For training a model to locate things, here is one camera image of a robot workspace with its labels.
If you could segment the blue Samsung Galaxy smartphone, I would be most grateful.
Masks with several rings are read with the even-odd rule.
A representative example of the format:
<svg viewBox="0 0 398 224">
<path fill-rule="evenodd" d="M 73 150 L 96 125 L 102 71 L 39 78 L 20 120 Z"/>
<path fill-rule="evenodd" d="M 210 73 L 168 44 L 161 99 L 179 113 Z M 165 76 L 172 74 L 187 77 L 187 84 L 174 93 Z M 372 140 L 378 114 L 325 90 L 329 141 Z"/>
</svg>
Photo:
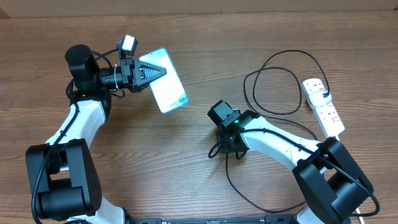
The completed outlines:
<svg viewBox="0 0 398 224">
<path fill-rule="evenodd" d="M 141 62 L 164 67 L 165 75 L 150 83 L 150 88 L 162 113 L 168 113 L 189 102 L 177 71 L 166 48 L 162 47 L 139 57 Z"/>
</svg>

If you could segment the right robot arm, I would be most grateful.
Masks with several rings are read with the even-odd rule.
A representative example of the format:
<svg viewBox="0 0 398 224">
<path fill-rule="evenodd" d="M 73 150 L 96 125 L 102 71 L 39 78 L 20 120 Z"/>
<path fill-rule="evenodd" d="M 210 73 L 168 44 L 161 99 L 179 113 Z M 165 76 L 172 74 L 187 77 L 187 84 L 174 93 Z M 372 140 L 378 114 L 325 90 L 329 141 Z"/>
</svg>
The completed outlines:
<svg viewBox="0 0 398 224">
<path fill-rule="evenodd" d="M 292 171 L 306 206 L 291 223 L 349 223 L 368 198 L 375 204 L 368 216 L 379 213 L 372 184 L 341 141 L 300 138 L 270 124 L 259 113 L 234 110 L 223 100 L 211 107 L 208 116 L 218 127 L 210 158 L 234 154 L 242 159 L 253 150 Z"/>
</svg>

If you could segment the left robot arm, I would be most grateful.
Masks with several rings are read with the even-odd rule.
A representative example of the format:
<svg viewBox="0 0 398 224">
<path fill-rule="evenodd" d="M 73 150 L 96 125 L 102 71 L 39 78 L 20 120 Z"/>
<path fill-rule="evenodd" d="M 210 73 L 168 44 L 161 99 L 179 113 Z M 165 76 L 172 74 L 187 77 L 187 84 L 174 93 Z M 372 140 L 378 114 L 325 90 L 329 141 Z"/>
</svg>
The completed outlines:
<svg viewBox="0 0 398 224">
<path fill-rule="evenodd" d="M 89 148 L 97 130 L 108 119 L 115 91 L 139 92 L 166 75 L 164 67 L 130 57 L 117 47 L 119 64 L 100 68 L 102 54 L 86 45 L 65 53 L 72 80 L 66 95 L 70 113 L 44 144 L 30 146 L 25 161 L 36 223 L 53 219 L 65 223 L 134 223 L 125 208 L 102 195 Z"/>
</svg>

